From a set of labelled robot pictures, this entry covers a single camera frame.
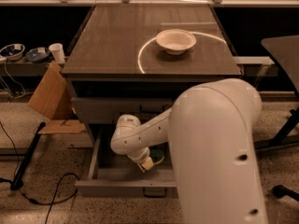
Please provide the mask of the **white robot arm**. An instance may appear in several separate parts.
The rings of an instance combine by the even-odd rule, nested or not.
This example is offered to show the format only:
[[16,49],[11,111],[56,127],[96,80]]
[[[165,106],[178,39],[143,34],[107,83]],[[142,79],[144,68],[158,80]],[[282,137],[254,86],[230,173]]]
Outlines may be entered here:
[[123,115],[110,146],[138,165],[169,145],[184,224],[268,224],[253,145],[259,93],[229,78],[194,86],[146,123]]

